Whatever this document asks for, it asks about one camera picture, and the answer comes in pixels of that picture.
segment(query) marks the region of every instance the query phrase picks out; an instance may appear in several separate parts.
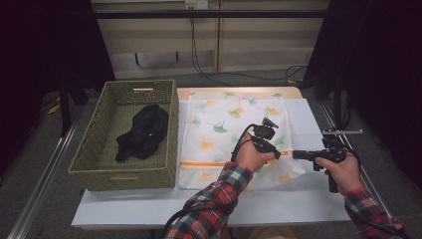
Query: floral towel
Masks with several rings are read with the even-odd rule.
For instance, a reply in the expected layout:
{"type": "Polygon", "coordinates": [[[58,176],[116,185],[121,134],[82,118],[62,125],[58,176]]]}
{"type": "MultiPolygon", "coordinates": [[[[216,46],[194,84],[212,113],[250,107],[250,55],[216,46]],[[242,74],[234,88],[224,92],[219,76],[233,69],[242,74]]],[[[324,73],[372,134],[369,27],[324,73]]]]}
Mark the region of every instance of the floral towel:
{"type": "Polygon", "coordinates": [[[202,189],[215,181],[245,128],[267,117],[279,128],[270,142],[282,153],[255,173],[248,190],[269,189],[305,173],[292,159],[289,116],[280,94],[192,92],[182,142],[179,186],[202,189]]]}

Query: black garment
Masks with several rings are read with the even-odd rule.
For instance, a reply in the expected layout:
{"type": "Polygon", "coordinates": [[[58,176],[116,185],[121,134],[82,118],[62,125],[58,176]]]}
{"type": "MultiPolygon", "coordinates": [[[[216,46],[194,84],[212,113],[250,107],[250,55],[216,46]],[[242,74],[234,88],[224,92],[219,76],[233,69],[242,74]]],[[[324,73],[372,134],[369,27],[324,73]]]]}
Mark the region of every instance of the black garment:
{"type": "Polygon", "coordinates": [[[158,150],[159,143],[167,135],[168,113],[158,105],[144,107],[132,119],[129,132],[120,135],[116,161],[129,156],[146,159],[158,150]]]}

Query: plaid sleeve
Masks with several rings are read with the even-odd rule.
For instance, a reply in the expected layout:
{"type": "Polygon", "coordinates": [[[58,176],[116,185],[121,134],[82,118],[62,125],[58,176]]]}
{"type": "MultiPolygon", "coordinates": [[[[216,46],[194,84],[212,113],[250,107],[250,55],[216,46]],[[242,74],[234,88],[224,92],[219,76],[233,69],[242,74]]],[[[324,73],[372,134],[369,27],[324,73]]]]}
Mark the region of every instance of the plaid sleeve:
{"type": "Polygon", "coordinates": [[[392,234],[379,230],[368,223],[356,220],[356,216],[385,226],[393,231],[404,230],[396,218],[389,217],[375,201],[367,188],[362,187],[349,192],[344,197],[348,214],[358,229],[359,238],[391,238],[392,234]]]}
{"type": "MultiPolygon", "coordinates": [[[[252,179],[252,171],[236,162],[227,162],[217,181],[211,183],[184,205],[184,208],[204,205],[237,205],[239,194],[252,179]]],[[[181,217],[165,238],[220,238],[232,210],[202,210],[181,217]]]]}

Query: hand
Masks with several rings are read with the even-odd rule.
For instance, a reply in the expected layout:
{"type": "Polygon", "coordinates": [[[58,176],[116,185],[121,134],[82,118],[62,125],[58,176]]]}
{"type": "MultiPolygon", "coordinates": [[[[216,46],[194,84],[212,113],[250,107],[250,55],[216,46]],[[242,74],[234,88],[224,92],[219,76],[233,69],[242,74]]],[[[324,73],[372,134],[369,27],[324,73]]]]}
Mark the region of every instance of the hand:
{"type": "Polygon", "coordinates": [[[272,152],[261,153],[255,149],[251,135],[248,132],[245,133],[242,143],[243,145],[236,156],[236,162],[246,166],[252,172],[258,171],[268,160],[274,159],[272,152]]]}
{"type": "Polygon", "coordinates": [[[350,152],[347,153],[345,160],[340,163],[331,162],[322,157],[317,157],[316,163],[325,167],[331,173],[341,195],[344,196],[354,189],[363,187],[363,182],[360,179],[359,163],[350,152]]]}

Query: wicker basket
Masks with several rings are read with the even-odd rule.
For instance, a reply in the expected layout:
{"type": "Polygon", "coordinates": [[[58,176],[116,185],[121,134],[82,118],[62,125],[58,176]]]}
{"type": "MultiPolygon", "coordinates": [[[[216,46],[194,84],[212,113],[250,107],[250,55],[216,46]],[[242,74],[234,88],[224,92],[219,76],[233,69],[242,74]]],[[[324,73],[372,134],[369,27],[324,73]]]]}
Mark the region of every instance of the wicker basket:
{"type": "Polygon", "coordinates": [[[179,99],[173,80],[107,82],[69,174],[90,191],[174,187],[179,99]],[[131,129],[143,107],[158,104],[169,114],[167,137],[146,160],[115,161],[116,138],[131,129]]]}

